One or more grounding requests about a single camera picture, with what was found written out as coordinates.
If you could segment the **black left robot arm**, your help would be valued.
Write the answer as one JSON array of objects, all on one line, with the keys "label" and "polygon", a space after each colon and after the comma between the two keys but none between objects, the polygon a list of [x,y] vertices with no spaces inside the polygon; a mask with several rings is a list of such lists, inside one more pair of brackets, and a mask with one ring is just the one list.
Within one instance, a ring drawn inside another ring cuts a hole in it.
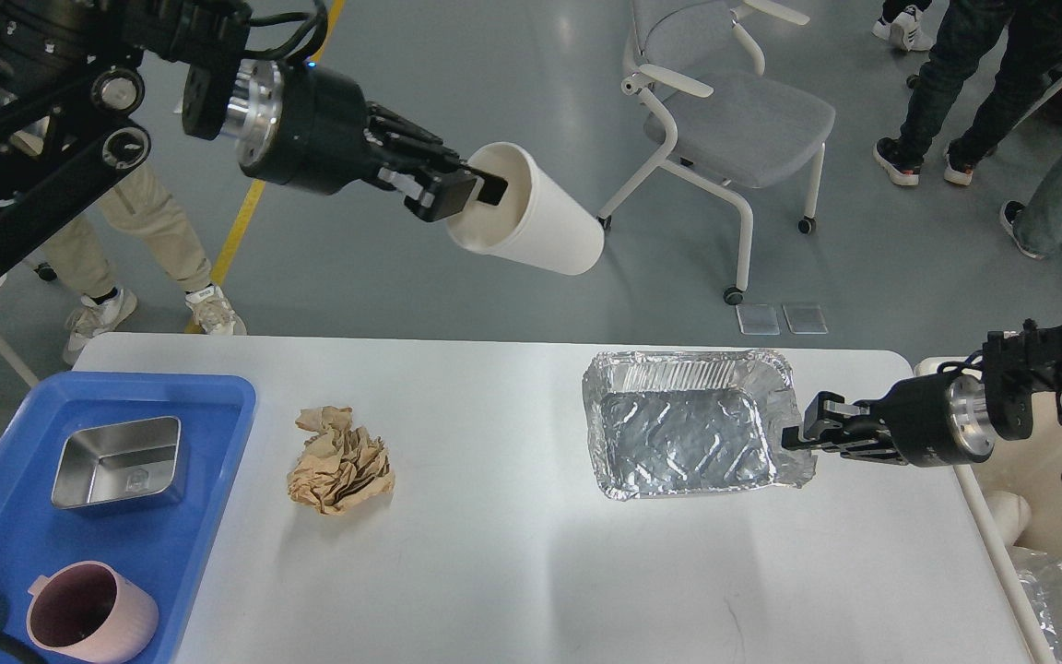
[{"label": "black left robot arm", "polygon": [[513,178],[313,62],[328,8],[243,1],[0,1],[0,277],[150,154],[148,53],[188,65],[185,134],[235,138],[245,176],[333,195],[362,181],[434,222],[513,200]]}]

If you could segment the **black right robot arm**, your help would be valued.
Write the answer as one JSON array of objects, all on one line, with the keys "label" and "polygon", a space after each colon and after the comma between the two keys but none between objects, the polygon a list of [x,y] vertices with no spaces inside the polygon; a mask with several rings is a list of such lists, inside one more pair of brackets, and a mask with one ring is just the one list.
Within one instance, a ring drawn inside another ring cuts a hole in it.
[{"label": "black right robot arm", "polygon": [[989,333],[964,359],[893,384],[878,399],[819,392],[781,445],[897,466],[978,464],[997,443],[1032,436],[1037,394],[1054,396],[1062,425],[1062,325],[1041,328],[1029,319],[1020,331]]}]

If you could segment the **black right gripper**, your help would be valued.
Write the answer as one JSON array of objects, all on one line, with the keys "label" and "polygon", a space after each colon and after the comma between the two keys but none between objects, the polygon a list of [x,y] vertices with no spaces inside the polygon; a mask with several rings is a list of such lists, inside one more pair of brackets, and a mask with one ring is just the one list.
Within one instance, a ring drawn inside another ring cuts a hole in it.
[{"label": "black right gripper", "polygon": [[[876,404],[818,392],[800,429],[781,433],[781,446],[869,462],[901,462],[902,455],[907,463],[924,469],[983,463],[995,448],[984,386],[973,375],[918,375],[890,388],[881,399],[881,418],[874,411]],[[822,436],[802,440],[801,435]]]}]

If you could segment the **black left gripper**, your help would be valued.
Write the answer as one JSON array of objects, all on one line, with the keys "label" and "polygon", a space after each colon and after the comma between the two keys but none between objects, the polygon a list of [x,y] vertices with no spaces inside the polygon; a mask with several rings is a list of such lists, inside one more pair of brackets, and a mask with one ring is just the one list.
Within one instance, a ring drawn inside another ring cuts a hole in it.
[{"label": "black left gripper", "polygon": [[247,89],[247,110],[236,123],[237,157],[250,178],[321,195],[372,178],[401,192],[405,207],[426,222],[451,218],[469,202],[497,207],[506,197],[506,177],[461,159],[399,113],[367,104],[348,76],[249,62],[239,85]]}]

